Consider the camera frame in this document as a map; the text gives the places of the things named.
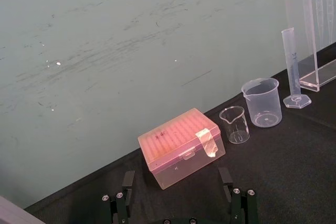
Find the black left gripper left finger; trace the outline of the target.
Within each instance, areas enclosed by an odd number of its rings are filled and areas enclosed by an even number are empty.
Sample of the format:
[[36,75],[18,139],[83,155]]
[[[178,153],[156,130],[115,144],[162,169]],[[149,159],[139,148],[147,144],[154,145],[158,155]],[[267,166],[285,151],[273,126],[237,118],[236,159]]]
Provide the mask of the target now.
[[101,223],[129,223],[134,181],[135,171],[129,170],[118,192],[113,196],[105,194],[101,197]]

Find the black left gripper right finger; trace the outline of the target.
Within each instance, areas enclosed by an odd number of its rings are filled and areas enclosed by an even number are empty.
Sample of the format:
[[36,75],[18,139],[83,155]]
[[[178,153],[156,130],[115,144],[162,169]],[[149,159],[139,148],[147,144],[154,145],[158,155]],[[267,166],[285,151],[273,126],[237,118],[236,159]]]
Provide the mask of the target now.
[[257,192],[250,188],[242,190],[235,186],[226,167],[218,169],[227,202],[230,204],[229,223],[258,224]]

